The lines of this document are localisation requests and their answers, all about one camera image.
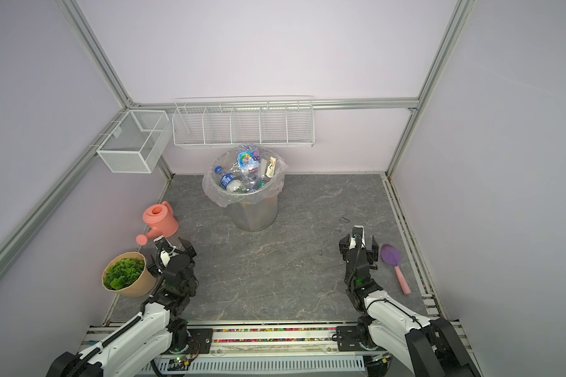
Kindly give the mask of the colourful label blue-cap bottle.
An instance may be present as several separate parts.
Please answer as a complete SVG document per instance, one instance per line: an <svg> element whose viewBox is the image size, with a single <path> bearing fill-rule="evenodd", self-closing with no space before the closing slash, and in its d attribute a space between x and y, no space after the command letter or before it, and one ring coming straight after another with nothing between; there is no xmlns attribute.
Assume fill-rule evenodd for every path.
<svg viewBox="0 0 566 377"><path fill-rule="evenodd" d="M237 163L242 182L253 189L259 181L261 157L259 149L254 145L241 145L237 154Z"/></svg>

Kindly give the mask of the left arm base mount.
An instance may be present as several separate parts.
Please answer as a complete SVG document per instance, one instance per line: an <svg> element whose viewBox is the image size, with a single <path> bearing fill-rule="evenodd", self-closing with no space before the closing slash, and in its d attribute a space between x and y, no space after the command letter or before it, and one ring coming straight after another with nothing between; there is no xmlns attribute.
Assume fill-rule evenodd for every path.
<svg viewBox="0 0 566 377"><path fill-rule="evenodd" d="M210 353L213 335L213 328L189 328L186 336L186 348L182 350L182 353L191 355Z"/></svg>

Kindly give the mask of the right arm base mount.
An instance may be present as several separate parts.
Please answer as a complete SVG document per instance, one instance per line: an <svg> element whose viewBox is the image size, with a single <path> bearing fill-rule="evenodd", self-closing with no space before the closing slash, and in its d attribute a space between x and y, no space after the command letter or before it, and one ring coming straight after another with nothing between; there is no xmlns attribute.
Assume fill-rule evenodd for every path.
<svg viewBox="0 0 566 377"><path fill-rule="evenodd" d="M361 324L352 326L338 326L332 336L337 348L342 352L376 350L371 342L368 329Z"/></svg>

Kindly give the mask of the cream label green-band bottle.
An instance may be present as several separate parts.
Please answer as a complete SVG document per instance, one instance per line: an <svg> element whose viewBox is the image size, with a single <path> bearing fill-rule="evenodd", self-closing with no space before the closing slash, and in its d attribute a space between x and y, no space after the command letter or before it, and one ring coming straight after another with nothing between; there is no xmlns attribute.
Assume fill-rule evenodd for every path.
<svg viewBox="0 0 566 377"><path fill-rule="evenodd" d="M273 156L271 156L269 160L264 160L265 169L263 176L265 177L265 179L270 180L275 176L277 162L278 160Z"/></svg>

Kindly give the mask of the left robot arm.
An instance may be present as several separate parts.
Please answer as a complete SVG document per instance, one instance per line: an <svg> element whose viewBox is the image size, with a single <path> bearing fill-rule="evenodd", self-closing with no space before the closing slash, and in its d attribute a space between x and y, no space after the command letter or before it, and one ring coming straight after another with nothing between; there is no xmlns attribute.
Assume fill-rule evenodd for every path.
<svg viewBox="0 0 566 377"><path fill-rule="evenodd" d="M188 240L172 244L165 237L154 240L156 254L149 272L158 281L139 312L96 344L78 352L65 352L50 366L48 376L134 376L167 352L190 351L201 345L192 338L187 321L180 317L197 293L194 258Z"/></svg>

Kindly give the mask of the small blue-cap water bottle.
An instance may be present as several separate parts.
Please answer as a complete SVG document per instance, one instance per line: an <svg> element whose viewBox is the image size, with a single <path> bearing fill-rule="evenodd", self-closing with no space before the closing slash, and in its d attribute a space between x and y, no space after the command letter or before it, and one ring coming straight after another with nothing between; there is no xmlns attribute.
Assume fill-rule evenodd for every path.
<svg viewBox="0 0 566 377"><path fill-rule="evenodd" d="M217 166L215 168L215 174L220 185L229 193L235 193L241 188L241 182L238 178L234 174L225 171L222 166Z"/></svg>

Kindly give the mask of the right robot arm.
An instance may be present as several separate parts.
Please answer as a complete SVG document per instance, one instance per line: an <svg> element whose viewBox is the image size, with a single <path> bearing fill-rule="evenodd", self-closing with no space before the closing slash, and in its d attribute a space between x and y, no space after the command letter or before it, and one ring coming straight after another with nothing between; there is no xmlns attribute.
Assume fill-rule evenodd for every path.
<svg viewBox="0 0 566 377"><path fill-rule="evenodd" d="M427 318L395 300L370 272L379 258L394 267L402 292L410 293L399 269L398 250L365 245L364 228L354 226L339 243L345 261L347 296L361 314L354 328L338 328L334 338L342 349L386 350L415 376L479 376L473 359L448 320Z"/></svg>

